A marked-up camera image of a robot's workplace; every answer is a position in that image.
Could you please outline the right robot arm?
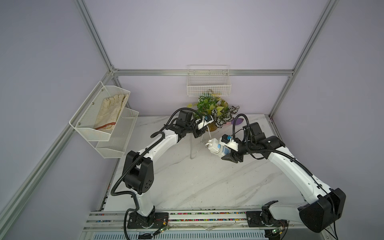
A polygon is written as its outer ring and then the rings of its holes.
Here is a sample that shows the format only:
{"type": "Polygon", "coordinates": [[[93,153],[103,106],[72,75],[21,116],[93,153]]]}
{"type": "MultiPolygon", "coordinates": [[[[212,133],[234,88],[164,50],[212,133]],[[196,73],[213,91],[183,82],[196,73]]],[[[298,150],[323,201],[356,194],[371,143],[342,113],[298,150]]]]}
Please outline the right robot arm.
{"type": "Polygon", "coordinates": [[[222,160],[239,163],[245,155],[254,157],[260,154],[264,159],[277,166],[300,191],[303,202],[284,204],[270,201],[262,206],[259,221],[271,227],[279,221],[293,221],[304,224],[314,233],[336,229],[336,222],[342,216],[346,194],[339,188],[333,189],[317,178],[290,152],[286,144],[277,136],[266,137],[258,123],[250,123],[244,114],[234,118],[243,118],[244,136],[236,137],[236,130],[231,135],[223,135],[223,144],[230,148],[230,153],[222,160]]]}

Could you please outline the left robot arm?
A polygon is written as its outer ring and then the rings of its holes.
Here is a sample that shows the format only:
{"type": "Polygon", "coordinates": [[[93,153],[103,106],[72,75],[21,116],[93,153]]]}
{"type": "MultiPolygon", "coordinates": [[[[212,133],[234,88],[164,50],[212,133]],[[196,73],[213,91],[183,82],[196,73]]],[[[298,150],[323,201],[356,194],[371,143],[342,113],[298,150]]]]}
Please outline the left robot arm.
{"type": "Polygon", "coordinates": [[[156,210],[150,196],[155,177],[154,162],[186,135],[202,136],[212,121],[211,117],[204,117],[196,110],[180,108],[150,136],[154,142],[138,152],[127,153],[122,174],[110,191],[111,196],[129,195],[134,200],[135,207],[127,209],[124,215],[125,234],[129,221],[139,228],[150,228],[156,221],[156,210]]]}

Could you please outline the white power strip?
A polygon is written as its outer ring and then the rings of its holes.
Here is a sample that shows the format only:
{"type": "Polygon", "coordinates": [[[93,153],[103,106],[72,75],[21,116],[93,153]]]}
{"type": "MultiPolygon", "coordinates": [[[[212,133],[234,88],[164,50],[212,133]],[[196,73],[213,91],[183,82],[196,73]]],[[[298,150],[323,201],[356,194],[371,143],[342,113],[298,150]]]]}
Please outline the white power strip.
{"type": "Polygon", "coordinates": [[[231,149],[225,146],[221,141],[213,138],[206,143],[206,147],[213,154],[222,158],[231,152],[231,149]]]}

